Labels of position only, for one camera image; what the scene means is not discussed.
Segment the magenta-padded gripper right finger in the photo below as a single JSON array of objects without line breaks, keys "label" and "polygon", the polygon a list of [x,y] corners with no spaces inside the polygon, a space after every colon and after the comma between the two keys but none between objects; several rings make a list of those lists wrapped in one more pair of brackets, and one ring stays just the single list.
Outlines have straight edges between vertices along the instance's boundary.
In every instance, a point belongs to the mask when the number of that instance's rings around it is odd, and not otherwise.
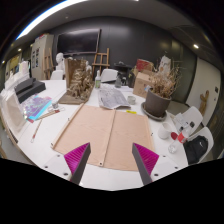
[{"label": "magenta-padded gripper right finger", "polygon": [[132,154],[143,185],[148,185],[179,170],[179,166],[166,155],[158,155],[137,143],[132,145]]}]

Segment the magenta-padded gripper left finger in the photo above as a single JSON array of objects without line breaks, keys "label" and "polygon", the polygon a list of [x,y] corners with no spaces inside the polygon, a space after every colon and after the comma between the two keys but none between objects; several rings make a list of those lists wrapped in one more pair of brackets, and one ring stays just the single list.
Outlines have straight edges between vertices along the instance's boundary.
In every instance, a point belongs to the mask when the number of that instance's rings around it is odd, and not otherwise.
[{"label": "magenta-padded gripper left finger", "polygon": [[58,153],[46,162],[42,168],[54,175],[79,185],[90,153],[90,144],[86,143],[71,150],[65,155]]}]

